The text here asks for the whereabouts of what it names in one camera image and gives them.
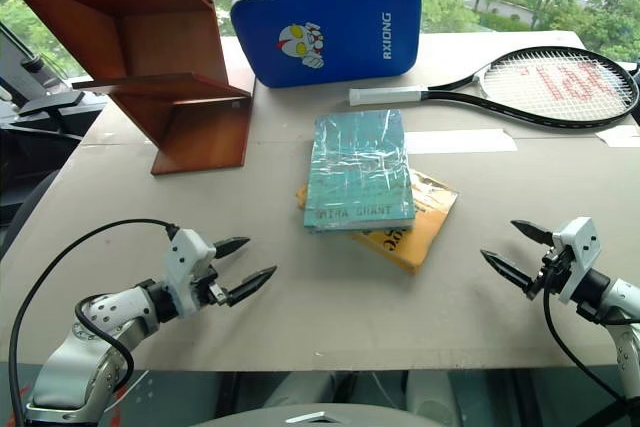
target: cartoon character logo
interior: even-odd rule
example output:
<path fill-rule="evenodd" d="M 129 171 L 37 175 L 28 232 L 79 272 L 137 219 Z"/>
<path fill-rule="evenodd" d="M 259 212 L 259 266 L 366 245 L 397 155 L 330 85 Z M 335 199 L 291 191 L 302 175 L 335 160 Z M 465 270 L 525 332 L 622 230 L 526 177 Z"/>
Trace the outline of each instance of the cartoon character logo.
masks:
<path fill-rule="evenodd" d="M 291 24 L 280 32 L 276 46 L 290 57 L 302 59 L 302 65 L 319 69 L 324 65 L 322 47 L 324 36 L 320 26 L 307 22 L 304 25 Z"/>

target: yellow book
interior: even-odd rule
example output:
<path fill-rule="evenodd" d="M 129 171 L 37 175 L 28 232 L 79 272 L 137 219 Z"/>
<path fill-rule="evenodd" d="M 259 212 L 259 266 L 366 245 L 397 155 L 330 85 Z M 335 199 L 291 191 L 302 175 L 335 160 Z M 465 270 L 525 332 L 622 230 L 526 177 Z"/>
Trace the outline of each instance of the yellow book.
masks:
<path fill-rule="evenodd" d="M 440 231 L 458 193 L 447 185 L 411 169 L 411 188 L 416 219 L 411 229 L 371 230 L 349 235 L 390 258 L 409 272 L 416 273 L 427 258 L 433 239 Z M 304 209 L 307 186 L 296 193 Z"/>

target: teal book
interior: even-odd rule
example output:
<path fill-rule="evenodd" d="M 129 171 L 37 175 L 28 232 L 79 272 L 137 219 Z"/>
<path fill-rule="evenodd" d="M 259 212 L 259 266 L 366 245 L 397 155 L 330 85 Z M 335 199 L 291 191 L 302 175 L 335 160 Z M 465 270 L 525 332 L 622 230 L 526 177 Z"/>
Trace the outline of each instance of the teal book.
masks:
<path fill-rule="evenodd" d="M 318 117 L 304 226 L 315 231 L 406 228 L 414 217 L 400 111 Z"/>

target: white grip tape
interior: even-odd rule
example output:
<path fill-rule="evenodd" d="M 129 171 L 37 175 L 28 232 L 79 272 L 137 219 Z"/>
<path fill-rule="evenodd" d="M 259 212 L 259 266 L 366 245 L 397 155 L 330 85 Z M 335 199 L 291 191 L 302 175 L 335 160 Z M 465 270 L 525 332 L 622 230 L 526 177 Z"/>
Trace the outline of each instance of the white grip tape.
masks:
<path fill-rule="evenodd" d="M 417 102 L 420 100 L 423 90 L 419 85 L 380 89 L 349 89 L 349 105 Z"/>

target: tennis racket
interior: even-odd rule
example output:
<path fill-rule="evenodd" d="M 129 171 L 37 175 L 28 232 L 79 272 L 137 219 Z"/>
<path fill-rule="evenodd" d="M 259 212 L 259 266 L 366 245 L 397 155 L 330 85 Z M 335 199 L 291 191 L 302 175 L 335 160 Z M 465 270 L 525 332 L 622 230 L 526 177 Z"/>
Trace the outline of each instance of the tennis racket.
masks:
<path fill-rule="evenodd" d="M 477 84 L 482 97 L 452 92 Z M 351 89 L 350 105 L 453 100 L 520 120 L 562 128 L 610 124 L 638 106 L 638 85 L 615 62 L 573 47 L 513 51 L 451 84 Z"/>

